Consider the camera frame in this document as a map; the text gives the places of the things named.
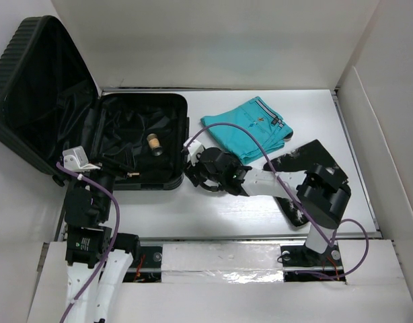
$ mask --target black suitcase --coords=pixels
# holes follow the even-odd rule
[[[60,21],[25,19],[0,59],[0,141],[61,184],[63,150],[82,145],[90,162],[122,174],[116,190],[171,190],[183,179],[187,102],[177,94],[99,96]],[[163,147],[154,156],[147,136]]]

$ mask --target folded clothing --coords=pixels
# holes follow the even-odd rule
[[[216,116],[204,116],[201,122],[204,126],[216,122],[237,124],[250,132],[267,153],[283,148],[284,139],[291,137],[293,133],[282,116],[258,96],[232,111]],[[237,128],[217,126],[208,130],[223,148],[238,156],[243,164],[248,164],[262,156],[262,152],[252,139]]]

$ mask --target turquoise cloth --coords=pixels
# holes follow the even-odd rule
[[[204,116],[201,121],[204,126],[216,122],[237,124],[247,129],[267,153],[283,148],[284,138],[292,133],[291,127],[285,124],[282,116],[258,96],[232,111],[217,116]],[[217,126],[208,130],[223,148],[236,154],[243,164],[262,156],[262,152],[252,139],[237,128]]]

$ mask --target robotic arm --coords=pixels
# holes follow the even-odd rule
[[[232,195],[270,195],[289,198],[273,172],[244,166],[233,154],[225,153],[216,147],[205,149],[197,140],[186,148],[189,160],[184,173],[194,186],[201,186],[211,192],[225,191]],[[305,174],[300,173],[281,172],[279,176],[313,217],[325,236],[331,239],[340,225],[351,196],[347,181],[341,180],[329,173],[325,167],[317,164]],[[291,178],[294,181],[298,180],[296,177],[299,177],[300,184],[289,185]],[[318,230],[311,226],[305,246],[322,254],[328,243]]]

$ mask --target tabletop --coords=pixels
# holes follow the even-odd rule
[[[285,147],[269,154],[270,158],[290,152],[318,139],[348,175],[352,196],[344,218],[359,221],[371,236],[377,233],[363,185],[348,141],[329,90],[289,91],[183,91],[190,117],[190,135],[201,128],[200,119],[216,115],[260,96],[294,130]],[[205,147],[217,146],[208,133],[198,140]],[[262,168],[263,158],[250,165]],[[309,225],[293,227],[271,196],[232,196],[211,193],[193,187],[185,178],[172,191],[117,191],[120,204],[120,232],[149,239],[240,239],[304,237]],[[114,227],[112,208],[107,226]],[[338,236],[361,236],[358,227],[343,224]]]

